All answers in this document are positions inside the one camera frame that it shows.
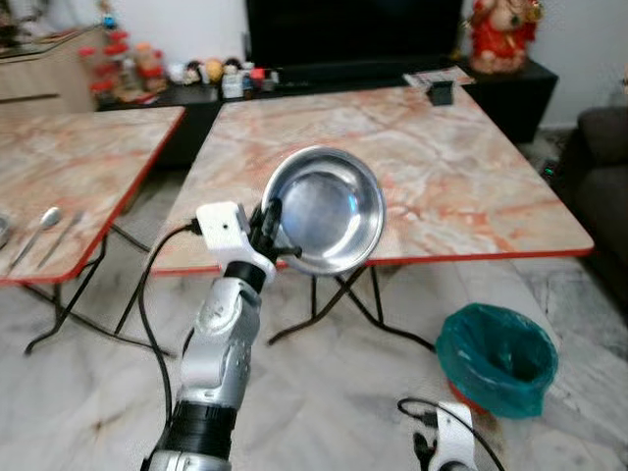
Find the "marble floor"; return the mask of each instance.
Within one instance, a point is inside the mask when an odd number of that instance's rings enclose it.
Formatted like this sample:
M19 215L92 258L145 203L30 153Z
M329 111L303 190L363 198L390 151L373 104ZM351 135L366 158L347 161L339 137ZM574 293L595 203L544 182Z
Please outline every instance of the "marble floor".
M152 242L183 181L156 175L119 220ZM113 327L141 272L143 255L111 237L109 255L76 311ZM477 418L509 470L607 470L628 464L628 328L577 260L517 260L382 268L387 321L435 340L447 315L469 302L503 305L546 329L560 368L544 415ZM147 308L163 346L179 350L210 278L153 279ZM344 299L330 317L273 347L273 332L307 317L308 280L279 275L264 292L252 377L238 415L235 470L416 470L420 428L395 403L408 395L452 400L435 355L373 329ZM335 286L320 284L319 298ZM370 302L367 279L357 292ZM31 357L27 342L52 323L48 305L18 288L0 290L0 469L139 469L163 422L152 355L67 323ZM143 338L136 310L125 334ZM178 360L168 362L173 387ZM492 470L477 449L479 468Z

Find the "toy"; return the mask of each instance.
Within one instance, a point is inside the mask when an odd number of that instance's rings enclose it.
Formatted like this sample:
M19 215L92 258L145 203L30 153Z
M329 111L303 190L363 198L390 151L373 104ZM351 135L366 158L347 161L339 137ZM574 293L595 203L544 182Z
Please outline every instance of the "toy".
M266 77L266 71L261 67L256 67L251 71L251 78L256 90L261 90L264 84L264 78Z
M146 90L155 93L168 87L161 57L161 51L153 49L147 42L140 42L135 46L137 72L142 77Z
M253 98L254 86L251 72L253 72L254 68L255 65L252 62L245 62L242 65L242 90L244 92L244 99L246 100L250 100L251 98Z
M223 77L223 63L218 59L209 59L205 63L205 72L207 77L209 77L210 83L218 84Z
M526 45L534 41L543 16L538 0L476 0L471 67L482 74L511 74L526 62Z
M168 78L171 82L179 85L185 84L185 64L169 64L167 70Z
M223 75L223 96L229 100L241 98L244 95L242 88L242 73L234 65L225 66Z
M236 57L230 57L229 59L227 59L225 61L225 63L223 64L223 66L225 66L225 67L226 66L235 66L235 68L238 69L238 70L242 69L242 63Z
M199 61L190 61L185 65L185 73L183 76L183 83L186 85L192 85L199 83L203 79L203 75L200 72L201 63Z
M102 14L102 25L106 30L113 30L118 28L118 22L113 14L113 9L109 4L109 0L100 0L98 2L98 9Z

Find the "red table edge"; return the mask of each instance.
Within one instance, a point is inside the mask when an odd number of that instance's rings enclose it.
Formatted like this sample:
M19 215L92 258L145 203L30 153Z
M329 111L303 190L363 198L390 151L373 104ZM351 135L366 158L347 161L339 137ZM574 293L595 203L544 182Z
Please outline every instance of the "red table edge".
M484 253L471 255L426 255L423 257L407 257L407 258L387 258L375 259L366 262L367 266L377 265L412 265L415 263L433 263L433 262L469 262L481 260L508 260L516 258L550 258L550 257L584 257L591 254L594 247L578 248L571 250L548 250L533 252L503 252L503 253ZM278 268L286 268L286 262L278 263ZM210 267L194 267L189 269L181 268L154 268L150 274L155 277L184 277L201 274L217 274L220 268L216 265Z
M107 233L109 233L109 230L111 229L111 226L113 226L114 221L118 218L118 216L120 216L120 213L124 209L125 205L129 202L131 197L135 194L135 192L137 191L137 189L139 188L139 186L143 182L144 178L146 177L146 174L148 174L148 172L150 171L151 167L153 166L153 164L157 160L157 157L159 156L159 154L161 153L162 149L164 148L164 145L166 145L166 142L168 142L168 140L170 140L172 134L177 130L177 128L181 124L181 121L183 119L183 115L185 114L185 108L184 107L173 107L173 108L180 108L179 116L177 117L176 120L173 121L173 123L171 124L170 129L168 130L168 132L164 135L164 137L162 137L162 139L159 141L159 144L157 145L157 147L155 147L155 149L152 151L152 153L150 154L150 157L146 161L146 164L137 173L135 179L131 183L131 186L129 187L127 192L123 195L123 197L120 199L118 204L114 207L113 211L111 212L111 215L105 221L105 224L103 225L102 229L96 234L96 237L94 238L94 240L87 246L87 249L85 250L85 252L82 255L82 257L78 260L77 265L75 266L75 268L70 270L67 274L60 275L60 276L57 276L57 277L3 279L3 280L0 280L0 286L12 286L12 285L55 285L55 284L59 284L59 283L62 283L62 282L67 282L69 280L72 280L72 279L76 278L80 274L80 271L86 265L87 260L91 256L91 254L94 251L94 249L96 248L96 246L102 241L102 239L105 237L105 235Z

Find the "trash bin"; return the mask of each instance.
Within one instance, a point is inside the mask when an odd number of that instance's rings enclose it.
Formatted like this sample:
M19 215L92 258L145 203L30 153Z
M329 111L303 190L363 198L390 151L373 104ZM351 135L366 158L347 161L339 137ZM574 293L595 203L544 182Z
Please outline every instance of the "trash bin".
M558 355L541 327L504 307L469 304L445 320L436 342L455 390L496 416L543 412Z

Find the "metal bowl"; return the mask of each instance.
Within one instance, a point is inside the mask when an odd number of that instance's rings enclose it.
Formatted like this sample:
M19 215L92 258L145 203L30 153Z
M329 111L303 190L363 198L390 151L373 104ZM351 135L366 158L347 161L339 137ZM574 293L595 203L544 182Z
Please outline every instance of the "metal bowl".
M262 209L283 203L276 246L300 246L288 264L309 275L358 267L376 247L386 219L384 195L371 170L354 156L313 146L290 155L269 180Z

